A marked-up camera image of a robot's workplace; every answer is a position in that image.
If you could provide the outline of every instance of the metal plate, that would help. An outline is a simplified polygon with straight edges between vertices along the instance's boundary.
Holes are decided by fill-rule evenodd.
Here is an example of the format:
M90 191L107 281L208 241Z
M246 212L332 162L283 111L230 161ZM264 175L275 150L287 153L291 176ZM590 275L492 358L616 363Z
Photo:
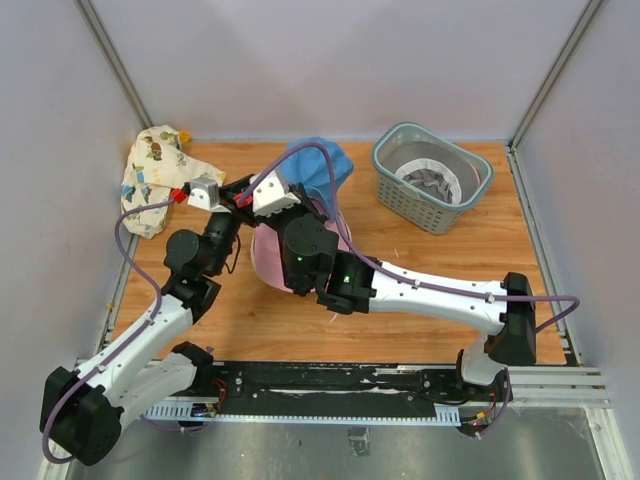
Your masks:
M353 455L352 437L344 425L215 423L181 435L134 422L68 480L604 478L581 409L510 410L481 441L451 427L371 426L366 456Z

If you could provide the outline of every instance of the wooden floor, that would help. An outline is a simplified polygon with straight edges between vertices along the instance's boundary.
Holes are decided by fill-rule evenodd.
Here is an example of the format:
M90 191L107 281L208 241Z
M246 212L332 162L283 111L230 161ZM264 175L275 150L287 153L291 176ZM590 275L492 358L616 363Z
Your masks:
M500 144L463 145L493 165L495 180L479 204L443 236L426 233L377 201L371 144L342 146L356 168L340 189L340 208L354 243L364 253L412 270L467 280L502 279L510 270L521 272L529 277L534 293L543 293ZM185 145L187 154L226 171L228 181L261 171L283 150L283 144L273 143ZM206 212L186 204L172 207L167 229L152 240L140 239L136 261L162 285L168 277L162 261L169 235L180 228L200 233L207 219ZM212 346L220 360L455 362L458 351L476 337L471 328L410 314L340 315L330 322L333 313L317 305L314 295L301 298L262 283L249 260L251 229L243 227L241 238L244 247L237 269L217 279L223 288L213 308L172 345L189 340L203 348ZM114 335L152 300L152 289L132 272ZM550 314L548 305L539 305L538 323ZM564 363L554 328L538 335L538 362Z

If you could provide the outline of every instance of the gray wall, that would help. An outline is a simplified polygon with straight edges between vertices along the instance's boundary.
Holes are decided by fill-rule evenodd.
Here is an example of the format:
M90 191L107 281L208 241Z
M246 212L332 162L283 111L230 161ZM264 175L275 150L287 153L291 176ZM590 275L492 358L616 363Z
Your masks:
M94 3L153 121L201 139L506 139L585 0Z
M137 130L73 2L0 15L0 465L40 467L46 376L91 352L121 265L112 225Z
M640 473L640 3L609 2L519 149L571 319Z

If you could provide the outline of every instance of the fabric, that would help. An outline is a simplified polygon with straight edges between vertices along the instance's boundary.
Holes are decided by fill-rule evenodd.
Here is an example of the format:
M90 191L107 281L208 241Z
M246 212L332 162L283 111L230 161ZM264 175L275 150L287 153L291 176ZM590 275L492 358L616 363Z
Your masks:
M324 207L319 200L311 200L320 213L324 211ZM338 221L342 222L345 227L349 240L351 240L351 231L344 221L342 214L339 214ZM324 226L332 232L338 233L338 227L331 220L325 222ZM348 251L349 247L344 243L342 238L338 241L340 250ZM258 225L253 230L253 240L251 241L251 264L260 279L267 285L285 292L292 292L284 286L284 275L282 273L282 264L280 262L280 246L278 244L278 234L266 225Z
M287 149L295 147L303 142L318 142L322 144L331 156L331 164L336 176L336 186L340 186L353 173L353 162L347 157L337 143L325 140L322 137L310 137L297 140L287 146ZM307 195L320 201L327 215L334 219L334 205L331 200L331 187L329 185L329 172L322 152L317 148L305 148L291 155L280 164L280 172L294 185L301 183Z
M121 190L123 212L169 198L171 189L206 175L222 185L226 173L213 165L185 155L181 136L168 125L151 127L138 134L129 151ZM131 233L151 238L165 226L167 207L129 215L124 225Z
M430 158L418 158L405 163L395 172L396 177L438 200L458 205L462 198L460 182L442 163Z

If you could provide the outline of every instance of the white cloth with cartoon print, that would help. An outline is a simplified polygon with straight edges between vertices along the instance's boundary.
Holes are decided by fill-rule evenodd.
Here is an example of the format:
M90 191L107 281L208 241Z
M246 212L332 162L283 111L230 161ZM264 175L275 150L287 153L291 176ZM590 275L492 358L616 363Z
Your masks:
M172 188L207 175L222 185L226 174L213 165L185 155L177 130L165 125L142 131L131 147L121 192L122 212L167 200ZM165 226L167 207L129 215L124 225L131 233L151 238Z

